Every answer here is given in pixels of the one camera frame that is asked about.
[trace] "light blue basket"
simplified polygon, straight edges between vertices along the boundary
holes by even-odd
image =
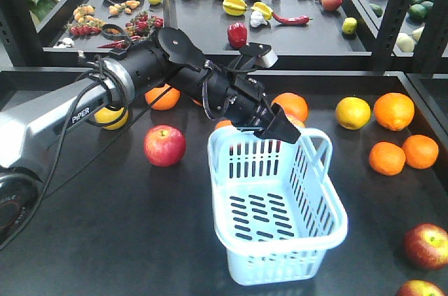
[[[295,144],[222,127],[209,137],[215,231],[244,286],[310,279],[347,235],[328,177],[330,139],[303,128]]]

